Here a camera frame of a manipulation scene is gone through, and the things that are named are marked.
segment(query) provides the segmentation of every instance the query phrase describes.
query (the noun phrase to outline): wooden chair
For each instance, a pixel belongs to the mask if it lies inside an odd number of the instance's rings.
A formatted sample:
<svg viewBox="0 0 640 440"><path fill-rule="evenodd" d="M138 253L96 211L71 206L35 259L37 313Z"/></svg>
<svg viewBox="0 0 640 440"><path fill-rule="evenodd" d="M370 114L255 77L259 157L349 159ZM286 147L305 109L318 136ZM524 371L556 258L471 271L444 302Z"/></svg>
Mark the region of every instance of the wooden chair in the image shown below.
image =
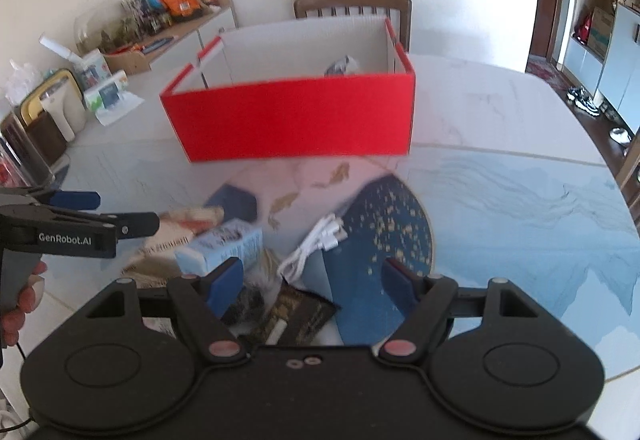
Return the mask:
<svg viewBox="0 0 640 440"><path fill-rule="evenodd" d="M365 8L371 8L376 14L378 9L385 11L386 16L391 19L391 11L400 12L400 43L404 49L409 51L409 38L411 35L411 0L296 0L293 3L293 10L296 18L307 17L306 13L315 10L318 17L322 17L323 9L331 9L331 15L337 16L338 8L344 9L345 16L351 14L350 7L357 7L359 14L364 14Z"/></svg>

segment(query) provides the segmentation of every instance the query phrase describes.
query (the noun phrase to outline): rug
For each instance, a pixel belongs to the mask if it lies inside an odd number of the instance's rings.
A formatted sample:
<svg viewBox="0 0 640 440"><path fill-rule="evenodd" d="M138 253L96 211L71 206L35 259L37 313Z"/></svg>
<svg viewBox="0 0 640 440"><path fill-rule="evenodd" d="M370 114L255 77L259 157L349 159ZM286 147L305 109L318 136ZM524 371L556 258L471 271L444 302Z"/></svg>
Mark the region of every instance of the rug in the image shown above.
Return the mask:
<svg viewBox="0 0 640 440"><path fill-rule="evenodd" d="M526 73L539 77L560 94L564 94L573 86L555 66L540 56L529 56Z"/></svg>

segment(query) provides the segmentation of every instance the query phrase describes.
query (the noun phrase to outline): red box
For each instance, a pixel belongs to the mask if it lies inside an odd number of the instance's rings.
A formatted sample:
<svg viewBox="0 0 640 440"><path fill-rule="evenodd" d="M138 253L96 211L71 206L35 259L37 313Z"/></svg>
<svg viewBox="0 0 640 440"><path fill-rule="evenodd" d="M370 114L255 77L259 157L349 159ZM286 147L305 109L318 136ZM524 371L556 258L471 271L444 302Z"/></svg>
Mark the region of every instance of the red box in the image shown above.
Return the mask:
<svg viewBox="0 0 640 440"><path fill-rule="evenodd" d="M345 55L360 73L325 77ZM225 33L160 95L192 162L407 154L414 97L413 67L381 16Z"/></svg>

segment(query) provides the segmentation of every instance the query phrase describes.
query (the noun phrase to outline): floor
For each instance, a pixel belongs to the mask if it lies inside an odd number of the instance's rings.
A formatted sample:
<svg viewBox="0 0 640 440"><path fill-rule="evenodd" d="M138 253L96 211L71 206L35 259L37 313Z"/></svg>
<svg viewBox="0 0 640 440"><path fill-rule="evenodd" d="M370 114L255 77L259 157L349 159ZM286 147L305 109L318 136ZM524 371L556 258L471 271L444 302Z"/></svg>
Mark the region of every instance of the floor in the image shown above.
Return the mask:
<svg viewBox="0 0 640 440"><path fill-rule="evenodd" d="M553 64L546 61L544 57L529 56L526 73L541 78L553 88L591 137L611 170L611 173L614 176L617 175L625 161L625 157L623 155L623 147L610 139L609 131L619 125L603 115L594 118L568 103L566 101L566 91L569 87L573 86L573 84L567 77L559 72ZM636 201L639 194L640 184L637 182L629 182L623 190L623 196L629 205L632 205L632 202ZM633 204L629 210L634 221L638 223L640 218L640 204Z"/></svg>

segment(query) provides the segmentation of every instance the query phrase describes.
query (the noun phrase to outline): cabinet door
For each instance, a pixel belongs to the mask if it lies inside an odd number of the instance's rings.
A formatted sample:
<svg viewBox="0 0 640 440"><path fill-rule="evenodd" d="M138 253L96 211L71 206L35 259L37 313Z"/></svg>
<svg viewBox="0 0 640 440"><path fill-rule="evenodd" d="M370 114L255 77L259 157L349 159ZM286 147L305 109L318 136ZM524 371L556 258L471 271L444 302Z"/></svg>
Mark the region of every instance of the cabinet door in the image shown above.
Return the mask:
<svg viewBox="0 0 640 440"><path fill-rule="evenodd" d="M207 44L213 41L219 34L222 34L227 30L232 30L235 27L236 22L231 9L228 8L223 10L206 25L203 25L198 29L198 32L200 32L200 38L202 39L202 45L207 46Z"/></svg>
<svg viewBox="0 0 640 440"><path fill-rule="evenodd" d="M569 39L569 46L566 48L566 55L564 56L564 67L578 80L580 80L580 70L586 53L584 46L573 37Z"/></svg>
<svg viewBox="0 0 640 440"><path fill-rule="evenodd" d="M580 76L577 77L577 79L580 80L582 86L584 86L591 95L596 93L601 73L602 62L591 53L591 50L585 49L584 61L580 67Z"/></svg>
<svg viewBox="0 0 640 440"><path fill-rule="evenodd" d="M598 87L615 108L620 106L640 53L640 46L635 41L639 25L640 15L619 4L607 61Z"/></svg>
<svg viewBox="0 0 640 440"><path fill-rule="evenodd" d="M165 72L184 68L187 63L196 62L198 52L202 50L198 32L191 32L182 38L174 46L169 48L158 59L151 62L151 69L154 72Z"/></svg>
<svg viewBox="0 0 640 440"><path fill-rule="evenodd" d="M640 58L636 61L636 69L626 87L618 113L631 128L631 131L637 133L640 128Z"/></svg>

